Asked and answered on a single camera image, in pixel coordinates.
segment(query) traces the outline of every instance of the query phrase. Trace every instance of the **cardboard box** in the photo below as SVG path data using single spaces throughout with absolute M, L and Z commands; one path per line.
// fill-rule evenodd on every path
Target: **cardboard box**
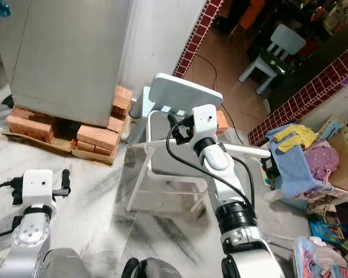
M 339 154 L 339 167 L 331 174 L 329 182 L 337 188 L 348 191 L 348 143 L 342 132 L 328 140 Z

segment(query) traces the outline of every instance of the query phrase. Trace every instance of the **white marble floor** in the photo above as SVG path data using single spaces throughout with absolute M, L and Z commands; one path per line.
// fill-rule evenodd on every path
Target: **white marble floor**
M 8 94 L 1 89 L 2 97 Z M 10 110 L 0 104 L 0 127 L 5 127 L 5 115 Z M 229 131 L 223 139 L 233 139 Z M 18 142 L 8 141 L 0 135 L 0 183 L 23 174 L 28 169 L 51 169 L 54 172 L 53 187 L 60 185 L 61 171 L 70 169 L 72 192 L 68 198 L 57 199 L 58 213 L 52 219 L 52 248 L 73 248 L 83 259 L 92 278 L 120 277 L 125 262 L 130 257 L 144 259 L 157 257 L 174 265 L 183 277 L 221 277 L 220 261 L 224 257 L 220 245 L 218 223 L 212 213 L 209 200 L 206 210 L 195 214 L 186 211 L 186 202 L 163 199 L 151 200 L 147 196 L 137 199 L 134 209 L 127 212 L 126 204 L 144 161 L 142 149 L 128 149 L 120 145 L 111 167 L 91 164 L 82 159 L 65 157 Z M 309 235 L 306 216 L 299 210 L 276 202 L 272 205 L 262 200 L 268 190 L 262 184 L 259 165 L 247 159 L 256 187 L 256 212 L 260 227 L 268 233 L 296 237 Z M 244 184 L 248 184 L 246 172 L 236 165 Z M 167 211 L 145 213 L 157 203 L 183 205 L 182 213 L 171 206 Z M 9 189 L 0 190 L 0 232 L 10 228 L 17 208 L 12 207 Z M 10 247 L 10 236 L 0 238 L 0 263 Z M 272 247 L 286 277 L 292 276 L 291 253 Z

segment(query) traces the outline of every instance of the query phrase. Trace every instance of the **white chair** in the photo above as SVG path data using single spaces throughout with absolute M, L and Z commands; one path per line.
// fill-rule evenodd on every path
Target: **white chair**
M 306 44 L 305 39 L 283 24 L 277 26 L 276 30 L 271 36 L 271 41 L 272 44 L 267 48 L 267 51 L 272 52 L 277 46 L 277 49 L 273 52 L 273 55 L 276 56 L 276 59 L 280 59 L 281 61 L 284 61 L 289 54 L 296 54 Z M 260 85 L 256 91 L 257 94 L 262 94 L 273 78 L 277 76 L 277 73 L 259 55 L 256 60 L 246 68 L 238 80 L 240 82 L 244 82 L 255 68 L 260 69 L 266 75 L 268 75 L 267 80 Z
M 193 107 L 199 105 L 210 103 L 219 106 L 223 101 L 223 97 L 222 94 L 216 91 L 209 90 L 208 88 L 192 82 L 162 74 L 155 76 L 150 94 L 157 88 L 160 88 L 162 91 L 153 94 L 156 102 L 152 107 L 157 107 L 162 111 L 151 111 L 151 108 L 147 117 L 144 117 L 143 122 L 146 123 L 146 142 L 128 145 L 128 148 L 144 148 L 146 158 L 138 175 L 126 210 L 131 210 L 138 193 L 157 193 L 157 191 L 140 189 L 143 178 L 147 176 L 152 180 L 195 184 L 195 187 L 191 186 L 191 190 L 188 191 L 159 191 L 161 194 L 193 195 L 194 204 L 190 208 L 190 211 L 194 211 L 207 195 L 206 182 L 199 171 L 178 162 L 166 151 L 165 139 L 170 130 L 167 112 L 170 111 L 171 113 L 183 116 L 191 112 Z M 177 146 L 175 140 L 171 139 L 170 145 L 174 153 L 200 166 L 195 153 L 189 151 L 190 148 L 188 144 Z
M 153 110 L 175 111 L 178 115 L 190 112 L 193 107 L 214 104 L 220 106 L 222 94 L 199 84 L 168 74 L 156 74 L 151 87 L 144 87 L 133 104 L 130 116 L 139 118 L 137 126 L 126 139 L 128 144 L 138 143 L 146 128 L 147 117 Z

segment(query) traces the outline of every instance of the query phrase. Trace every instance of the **pink item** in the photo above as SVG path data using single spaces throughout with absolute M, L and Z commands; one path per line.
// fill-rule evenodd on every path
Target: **pink item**
M 314 142 L 304 155 L 312 176 L 317 180 L 328 182 L 330 174 L 338 168 L 339 155 L 324 139 Z

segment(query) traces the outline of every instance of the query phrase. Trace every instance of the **brick stack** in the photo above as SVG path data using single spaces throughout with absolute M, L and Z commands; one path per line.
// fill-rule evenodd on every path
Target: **brick stack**
M 15 107 L 6 118 L 6 123 L 12 133 L 50 143 L 54 138 L 54 120 L 54 117 Z
M 62 132 L 54 134 L 57 125 L 62 125 L 61 119 L 18 107 L 15 107 L 12 114 L 6 118 L 10 132 L 3 134 L 26 138 L 40 143 L 40 146 L 46 145 L 79 158 L 111 165 L 118 149 L 124 123 L 127 121 L 132 93 L 131 90 L 117 86 L 107 127 L 81 125 L 76 135 L 77 140 L 70 141 L 69 136 L 62 137 Z M 70 134 L 71 138 L 75 136 L 72 129 Z
M 77 133 L 77 149 L 111 156 L 118 148 L 124 120 L 129 112 L 133 92 L 117 86 L 112 116 L 106 129 L 82 125 Z

